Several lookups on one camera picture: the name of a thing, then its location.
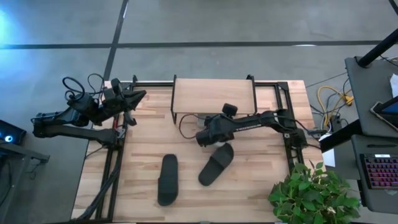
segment wooden table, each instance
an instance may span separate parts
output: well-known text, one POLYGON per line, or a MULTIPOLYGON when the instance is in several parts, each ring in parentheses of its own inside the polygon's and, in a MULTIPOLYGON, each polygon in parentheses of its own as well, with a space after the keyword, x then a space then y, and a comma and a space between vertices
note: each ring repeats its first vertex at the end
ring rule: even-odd
MULTIPOLYGON (((287 82, 295 118, 313 128, 304 82, 287 82)), ((196 140, 181 137, 170 113, 171 87, 145 90, 145 98, 133 112, 138 125, 129 127, 127 132, 114 222, 277 221, 267 198, 272 186, 289 172, 280 133, 271 128, 236 133, 231 141, 235 151, 233 162, 213 184, 204 187, 198 175, 215 148, 200 147, 196 140), (157 179, 166 154, 177 156, 179 193, 171 206, 161 207, 157 203, 157 179)), ((277 109, 273 88, 256 87, 256 95, 259 113, 277 109)), ((110 126, 111 121, 107 121, 102 128, 110 126)), ((193 136, 198 130, 195 118, 183 121, 182 131, 186 136, 193 136)), ((310 138, 308 142, 317 144, 310 138)), ((87 153, 99 147, 98 143, 90 142, 87 153)), ((308 166, 309 160, 322 161, 321 151, 313 147, 304 149, 303 156, 308 166)), ((72 218, 82 214, 98 193, 105 157, 106 150, 102 150, 85 161, 72 218)))

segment keyboard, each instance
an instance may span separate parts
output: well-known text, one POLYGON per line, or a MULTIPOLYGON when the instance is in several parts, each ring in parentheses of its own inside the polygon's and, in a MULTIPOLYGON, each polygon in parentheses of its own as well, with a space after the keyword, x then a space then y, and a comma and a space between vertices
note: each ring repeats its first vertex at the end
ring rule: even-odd
POLYGON ((398 189, 398 154, 361 154, 361 160, 369 189, 398 189))

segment wooden board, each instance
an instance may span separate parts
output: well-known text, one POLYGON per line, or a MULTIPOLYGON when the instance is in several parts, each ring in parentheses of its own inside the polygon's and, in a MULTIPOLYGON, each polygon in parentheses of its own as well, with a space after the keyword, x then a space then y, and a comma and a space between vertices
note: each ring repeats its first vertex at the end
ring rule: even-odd
MULTIPOLYGON (((313 128, 304 82, 289 81, 289 88, 296 119, 313 128)), ((147 95, 133 112, 138 125, 129 127, 127 132, 113 221, 277 221, 267 197, 272 186, 288 174, 282 135, 271 128, 236 133, 236 139, 231 141, 233 162, 213 184, 204 187, 198 175, 215 149, 181 137, 170 114, 171 88, 146 90, 147 95), (180 190, 171 206, 161 207, 157 203, 157 179, 166 154, 178 158, 180 190)), ((273 88, 257 87, 256 95, 259 112, 277 109, 273 88)), ((193 136, 198 130, 195 118, 183 121, 186 136, 193 136)), ((313 139, 308 141, 317 144, 313 139)), ((98 147, 98 143, 91 142, 88 152, 98 147)), ((72 218, 78 217, 98 193, 105 155, 103 150, 85 161, 72 218)), ((312 147, 304 149, 303 156, 308 166, 309 160, 322 161, 321 151, 312 147)))
POLYGON ((175 113, 220 113, 225 103, 238 107, 238 114, 253 114, 251 80, 177 78, 175 113))

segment concrete floor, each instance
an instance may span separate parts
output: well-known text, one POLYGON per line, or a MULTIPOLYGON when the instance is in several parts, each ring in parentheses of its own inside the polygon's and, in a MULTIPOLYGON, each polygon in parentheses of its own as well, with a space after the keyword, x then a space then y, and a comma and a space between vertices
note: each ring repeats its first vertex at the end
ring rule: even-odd
MULTIPOLYGON (((122 0, 3 0, 1 44, 110 44, 122 0)), ((206 41, 381 40, 398 16, 387 0, 130 0, 120 43, 206 41)), ((171 80, 179 77, 304 80, 313 83, 345 72, 344 59, 372 45, 323 47, 225 47, 118 49, 111 78, 171 80)), ((38 112, 66 108, 61 79, 85 83, 104 73, 109 49, 0 50, 0 118, 31 133, 38 112)), ((384 56, 398 55, 393 47, 384 56)), ((341 89, 342 75, 307 89, 319 108, 318 87, 341 89)), ((326 100, 330 93, 322 94, 326 100)), ((357 118, 355 107, 340 113, 357 118)), ((320 118, 314 115, 317 125, 320 118)), ((87 141, 27 135, 25 146, 51 155, 37 177, 24 177, 7 223, 50 223, 70 218, 87 141)), ((361 209, 359 222, 394 223, 397 215, 361 209)))

